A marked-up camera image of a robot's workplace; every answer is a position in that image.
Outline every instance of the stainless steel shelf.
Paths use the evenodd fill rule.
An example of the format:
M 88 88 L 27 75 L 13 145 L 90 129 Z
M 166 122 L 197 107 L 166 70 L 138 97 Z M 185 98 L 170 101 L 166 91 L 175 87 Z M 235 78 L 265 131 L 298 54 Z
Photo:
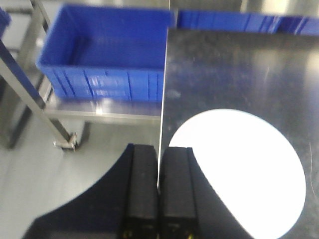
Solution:
M 319 16 L 319 0 L 170 0 L 171 8 Z
M 47 94 L 48 90 L 42 90 L 43 93 L 40 93 L 42 97 Z M 50 119 L 71 118 L 116 124 L 160 124 L 161 103 L 127 102 L 112 99 L 63 101 L 52 93 L 43 112 Z

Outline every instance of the plastic crate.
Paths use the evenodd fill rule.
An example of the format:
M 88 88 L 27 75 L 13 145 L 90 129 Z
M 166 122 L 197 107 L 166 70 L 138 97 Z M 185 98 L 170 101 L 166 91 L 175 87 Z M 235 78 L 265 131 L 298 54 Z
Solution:
M 203 30 L 275 33 L 282 17 L 258 13 L 182 10 L 177 27 Z
M 319 18 L 303 16 L 285 17 L 278 31 L 294 35 L 319 35 Z
M 10 21 L 10 15 L 0 8 L 0 38 L 2 38 L 4 30 L 10 24 Z
M 174 22 L 169 10 L 65 4 L 36 64 L 60 98 L 161 101 Z

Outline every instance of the metal pole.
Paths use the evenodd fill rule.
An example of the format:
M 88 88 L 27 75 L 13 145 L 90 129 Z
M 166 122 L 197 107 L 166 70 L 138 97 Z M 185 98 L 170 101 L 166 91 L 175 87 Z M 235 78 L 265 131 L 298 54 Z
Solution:
M 58 141 L 57 145 L 65 145 L 67 148 L 75 147 L 73 143 L 68 146 L 71 135 L 66 131 L 61 122 L 56 119 L 51 120 L 43 113 L 42 109 L 45 106 L 45 102 L 2 41 L 0 41 L 0 74 L 31 111 L 47 124 Z
M 44 28 L 45 32 L 47 32 L 48 27 L 50 26 L 50 19 L 49 19 L 49 16 L 44 9 L 44 6 L 43 6 L 41 0 L 31 0 L 31 4 L 32 4 L 34 10 L 37 10 L 37 8 L 39 8 L 40 12 L 42 13 L 42 16 L 44 17 L 43 28 Z

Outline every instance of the gray floor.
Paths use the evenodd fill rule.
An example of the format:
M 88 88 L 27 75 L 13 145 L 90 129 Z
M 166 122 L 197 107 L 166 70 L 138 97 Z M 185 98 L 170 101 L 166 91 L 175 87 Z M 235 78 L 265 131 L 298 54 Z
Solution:
M 45 2 L 52 17 L 58 4 Z M 14 4 L 0 0 L 0 6 Z M 23 19 L 12 21 L 3 42 L 19 45 Z M 70 131 L 83 122 L 64 121 Z M 159 146 L 160 126 L 91 124 L 89 138 L 76 152 L 53 147 L 46 126 L 32 117 L 14 150 L 0 145 L 0 239 L 20 239 L 32 220 L 68 202 L 93 185 L 129 142 Z

